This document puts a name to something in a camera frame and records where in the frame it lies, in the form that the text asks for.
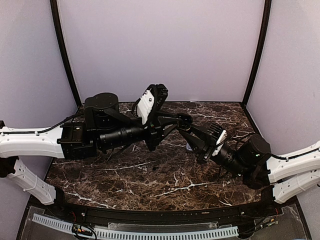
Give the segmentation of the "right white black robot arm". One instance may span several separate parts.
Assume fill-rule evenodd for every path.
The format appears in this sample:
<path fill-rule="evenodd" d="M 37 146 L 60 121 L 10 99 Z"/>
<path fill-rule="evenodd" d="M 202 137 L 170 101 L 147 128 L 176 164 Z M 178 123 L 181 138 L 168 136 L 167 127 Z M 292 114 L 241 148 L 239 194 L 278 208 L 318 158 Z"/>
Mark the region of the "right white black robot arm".
<path fill-rule="evenodd" d="M 194 124 L 178 129 L 197 161 L 213 161 L 227 172 L 242 178 L 247 187 L 259 190 L 272 186 L 273 200 L 283 204 L 320 182 L 320 143 L 284 155 L 272 154 L 270 144 L 259 134 L 245 137 L 240 148 L 227 144 L 227 131 L 218 124 Z"/>

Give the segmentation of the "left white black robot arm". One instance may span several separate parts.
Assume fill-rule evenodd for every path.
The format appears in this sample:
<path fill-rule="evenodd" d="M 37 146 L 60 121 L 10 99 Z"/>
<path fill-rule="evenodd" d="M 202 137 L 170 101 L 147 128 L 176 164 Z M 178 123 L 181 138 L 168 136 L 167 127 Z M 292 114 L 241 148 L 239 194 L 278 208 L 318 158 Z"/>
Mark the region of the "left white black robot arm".
<path fill-rule="evenodd" d="M 83 160 L 121 146 L 144 141 L 150 151 L 175 128 L 189 127 L 188 115 L 161 111 L 166 92 L 146 90 L 136 103 L 137 116 L 120 112 L 117 95 L 99 93 L 84 102 L 83 122 L 71 117 L 49 128 L 0 126 L 0 176 L 9 179 L 37 198 L 60 218 L 67 218 L 70 206 L 62 189 L 46 183 L 29 170 L 22 156 Z"/>

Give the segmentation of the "black earbud charging case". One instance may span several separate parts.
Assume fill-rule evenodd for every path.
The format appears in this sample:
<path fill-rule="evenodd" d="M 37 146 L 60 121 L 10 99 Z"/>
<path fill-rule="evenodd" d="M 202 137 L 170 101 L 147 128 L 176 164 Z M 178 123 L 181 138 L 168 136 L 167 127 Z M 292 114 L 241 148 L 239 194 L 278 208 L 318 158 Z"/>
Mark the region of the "black earbud charging case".
<path fill-rule="evenodd" d="M 178 118 L 177 128 L 179 130 L 189 131 L 191 129 L 191 125 L 193 123 L 193 118 L 191 115 L 181 112 L 177 114 L 177 118 Z"/>

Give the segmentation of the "purple earbud charging case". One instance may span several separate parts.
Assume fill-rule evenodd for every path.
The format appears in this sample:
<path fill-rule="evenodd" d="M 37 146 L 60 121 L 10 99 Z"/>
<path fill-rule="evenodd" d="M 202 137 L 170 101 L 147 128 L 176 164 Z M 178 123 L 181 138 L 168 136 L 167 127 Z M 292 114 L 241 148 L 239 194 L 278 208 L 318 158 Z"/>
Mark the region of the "purple earbud charging case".
<path fill-rule="evenodd" d="M 192 149 L 192 147 L 187 143 L 186 144 L 186 150 L 188 151 L 188 152 L 193 152 L 193 149 Z"/>

